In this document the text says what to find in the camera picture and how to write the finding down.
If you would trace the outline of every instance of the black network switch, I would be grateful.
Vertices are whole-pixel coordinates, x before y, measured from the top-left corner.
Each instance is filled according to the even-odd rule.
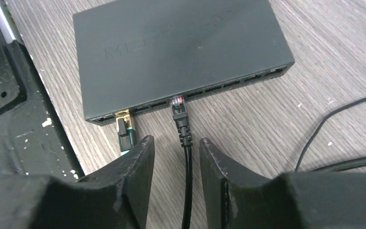
[[[268,0],[118,0],[73,16],[85,119],[106,125],[283,75]]]

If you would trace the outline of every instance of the wooden table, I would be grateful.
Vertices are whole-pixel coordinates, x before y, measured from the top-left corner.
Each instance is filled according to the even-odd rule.
[[[25,44],[86,173],[119,153],[115,125],[83,120],[72,14],[105,0],[8,0]],[[194,138],[192,228],[206,228],[198,141],[208,137],[266,177],[294,169],[318,121],[366,96],[366,0],[271,0],[296,64],[279,79],[188,103]],[[136,118],[155,137],[147,228],[179,228],[184,155],[170,110]],[[303,170],[366,155],[366,104],[336,115],[310,146]]]

